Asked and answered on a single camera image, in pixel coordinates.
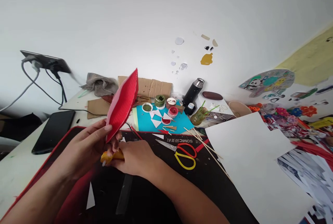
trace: scissors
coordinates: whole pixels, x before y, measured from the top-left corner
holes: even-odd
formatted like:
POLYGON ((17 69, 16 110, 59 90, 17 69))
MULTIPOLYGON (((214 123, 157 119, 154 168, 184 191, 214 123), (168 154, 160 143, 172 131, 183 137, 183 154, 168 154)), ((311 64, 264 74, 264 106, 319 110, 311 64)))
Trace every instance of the scissors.
POLYGON ((192 169, 195 168, 195 160, 194 160, 194 158, 197 157, 197 152, 195 151, 195 149, 193 148, 192 145, 189 145, 189 144, 187 144, 187 143, 179 143, 177 146, 174 146, 174 145, 172 145, 172 144, 169 144, 169 143, 163 142, 163 141, 161 141, 161 140, 157 140, 157 139, 155 139, 155 140, 158 141, 160 144, 162 144, 164 147, 167 147, 167 148, 171 149, 172 151, 174 151, 174 156, 176 157, 178 163, 179 163, 184 169, 186 169, 186 170, 192 170, 192 169), (193 149, 193 151, 194 151, 194 155, 191 155, 191 154, 188 153, 185 149, 183 149, 183 148, 181 147, 182 145, 186 145, 186 146, 191 147, 191 149, 193 149), (178 153, 178 152, 177 152, 177 148, 179 148, 180 150, 184 151, 184 153, 187 154, 187 155, 183 155, 183 154, 178 153), (181 161, 179 160, 179 156, 181 156, 181 157, 185 157, 185 158, 188 158, 188 159, 192 160, 192 161, 193 161, 193 166, 192 166, 192 167, 186 167, 186 166, 184 166, 184 165, 181 163, 181 161))

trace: power outlet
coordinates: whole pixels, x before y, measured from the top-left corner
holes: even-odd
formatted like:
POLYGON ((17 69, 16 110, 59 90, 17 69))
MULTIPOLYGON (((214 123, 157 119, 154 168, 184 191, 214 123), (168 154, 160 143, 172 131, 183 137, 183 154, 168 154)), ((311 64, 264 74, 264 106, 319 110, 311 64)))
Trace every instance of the power outlet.
POLYGON ((38 54, 34 52, 28 52, 21 50, 21 53, 27 57, 27 56, 34 56, 38 62, 42 64, 43 69, 50 69, 51 66, 56 65, 57 71, 65 72, 65 73, 71 73, 68 65, 66 64, 65 60, 51 57, 43 54, 38 54))

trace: black phone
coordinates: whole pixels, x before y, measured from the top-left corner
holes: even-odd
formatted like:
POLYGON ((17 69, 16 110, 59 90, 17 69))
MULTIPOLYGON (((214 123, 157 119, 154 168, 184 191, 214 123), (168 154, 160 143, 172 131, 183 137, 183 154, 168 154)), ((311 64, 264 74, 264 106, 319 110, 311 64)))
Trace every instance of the black phone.
POLYGON ((46 123, 31 153, 41 155, 51 152, 69 131, 75 111, 53 113, 46 123))

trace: thermos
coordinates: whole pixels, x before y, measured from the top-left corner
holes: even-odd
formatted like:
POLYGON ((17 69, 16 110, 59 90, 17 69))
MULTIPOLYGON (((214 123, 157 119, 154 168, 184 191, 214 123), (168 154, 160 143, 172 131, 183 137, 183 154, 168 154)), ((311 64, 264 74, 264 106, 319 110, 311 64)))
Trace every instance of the thermos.
POLYGON ((204 80, 202 78, 197 78, 191 85, 191 87, 188 89, 184 99, 183 99, 183 105, 187 107, 189 103, 193 103, 194 99, 197 97, 199 92, 202 90, 202 87, 204 87, 204 80))

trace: red scissor handle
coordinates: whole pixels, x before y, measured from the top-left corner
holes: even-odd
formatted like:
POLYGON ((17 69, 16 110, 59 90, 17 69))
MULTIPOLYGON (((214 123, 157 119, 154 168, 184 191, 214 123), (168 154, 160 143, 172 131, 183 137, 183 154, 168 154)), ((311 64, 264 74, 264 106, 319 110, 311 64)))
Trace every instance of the red scissor handle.
POLYGON ((177 148, 180 149, 180 150, 182 150, 186 155, 188 155, 188 156, 190 156, 190 157, 192 157, 192 158, 196 158, 196 157, 197 157, 197 152, 195 151, 195 149, 193 148, 193 146, 190 145, 190 144, 187 144, 187 143, 180 143, 180 144, 177 145, 177 148), (194 151, 194 155, 191 155, 191 154, 188 153, 185 149, 183 149, 183 148, 181 147, 182 145, 186 145, 186 146, 191 147, 191 149, 194 151))

